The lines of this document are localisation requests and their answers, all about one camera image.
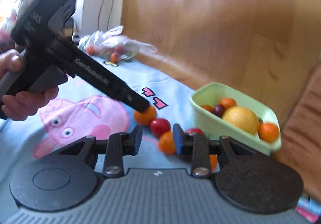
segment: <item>black circular disc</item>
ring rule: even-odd
[[[83,202],[97,185],[94,170],[77,156],[52,156],[36,160],[16,172],[10,190],[23,207],[50,212]]]
[[[300,175],[268,156],[239,156],[215,178],[221,195],[242,210],[272,214],[295,207],[303,192]]]

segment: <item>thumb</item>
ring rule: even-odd
[[[23,68],[24,59],[16,50],[9,50],[0,54],[0,79],[7,70],[17,72]]]

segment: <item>clear plastic bag of fruit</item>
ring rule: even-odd
[[[122,31],[123,26],[115,27],[107,32],[97,31],[91,36],[81,38],[78,48],[88,55],[99,56],[113,63],[132,59],[139,52],[155,53],[157,51],[157,48],[151,44],[120,35]]]

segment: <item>human hand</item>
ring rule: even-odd
[[[16,50],[9,50],[0,54],[0,79],[7,70],[17,72],[23,68],[24,59]],[[58,87],[47,89],[44,93],[34,94],[27,91],[17,93],[16,96],[5,95],[2,98],[2,111],[15,121],[23,121],[30,115],[35,115],[39,108],[46,106],[50,100],[58,95]]]

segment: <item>wooden floor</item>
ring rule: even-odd
[[[281,124],[321,50],[321,0],[124,0],[122,24],[159,49],[140,61],[194,89],[236,88]]]

